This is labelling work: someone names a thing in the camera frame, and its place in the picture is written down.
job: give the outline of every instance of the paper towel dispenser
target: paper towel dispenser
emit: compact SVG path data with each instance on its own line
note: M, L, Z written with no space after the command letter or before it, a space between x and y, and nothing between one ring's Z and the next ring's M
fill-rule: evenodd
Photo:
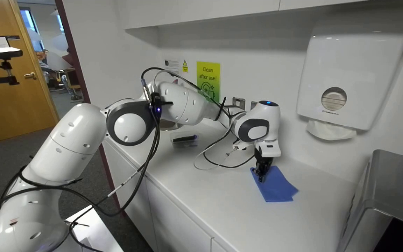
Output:
M307 132L342 140L367 131L403 55L403 9L352 10L320 20L311 33L296 112Z

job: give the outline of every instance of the wooden door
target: wooden door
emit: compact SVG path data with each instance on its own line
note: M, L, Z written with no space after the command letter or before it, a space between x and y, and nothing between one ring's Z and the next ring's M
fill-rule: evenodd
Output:
M57 114L15 0L0 0L0 37L5 35L18 37L8 40L8 44L20 49L22 56L9 61L12 75L19 84L0 84L0 140L50 129L57 122ZM29 73L33 73L36 80L25 77Z

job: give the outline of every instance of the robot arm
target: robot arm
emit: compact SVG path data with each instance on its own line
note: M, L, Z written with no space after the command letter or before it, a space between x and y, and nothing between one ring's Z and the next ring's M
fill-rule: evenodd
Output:
M103 111L88 104L74 107L19 174L22 178L8 188L5 195L12 198L0 206L0 252L79 251L68 238L69 229L58 213L61 191L39 191L32 182L60 187L78 180L106 132L120 145L135 146L156 129L159 119L195 125L202 118L214 119L216 114L218 108L200 93L167 83L156 86L149 101L120 101ZM260 103L234 119L233 133L255 147L261 177L272 157L279 156L278 117L275 104Z

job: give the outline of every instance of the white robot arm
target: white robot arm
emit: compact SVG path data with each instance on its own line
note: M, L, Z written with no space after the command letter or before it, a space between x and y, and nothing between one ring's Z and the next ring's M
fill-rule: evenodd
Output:
M68 237L69 227L60 217L61 191L53 188L79 178L106 132L118 145L135 146L158 129L159 119L195 125L218 114L218 108L193 89L170 83L153 89L148 101L120 101L103 111L89 104L76 105L55 125L1 201L0 252L81 250ZM272 103L258 103L234 121L236 138L255 147L261 178L271 160L281 154L278 121L278 107Z

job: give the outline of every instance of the white counter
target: white counter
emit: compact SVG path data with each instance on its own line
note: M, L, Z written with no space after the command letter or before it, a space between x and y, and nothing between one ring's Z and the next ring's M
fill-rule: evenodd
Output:
M293 202L265 203L248 173L254 161L237 170L193 167L194 156L223 129L201 124L179 129L177 135L184 136L184 132L197 135L197 145L174 147L174 132L163 132L146 178L221 247L243 252L332 252L337 248L352 185L283 157L274 164L299 192ZM104 145L132 164L142 164L149 139L137 147L123 147L109 139ZM218 147L216 153L225 150L229 145Z

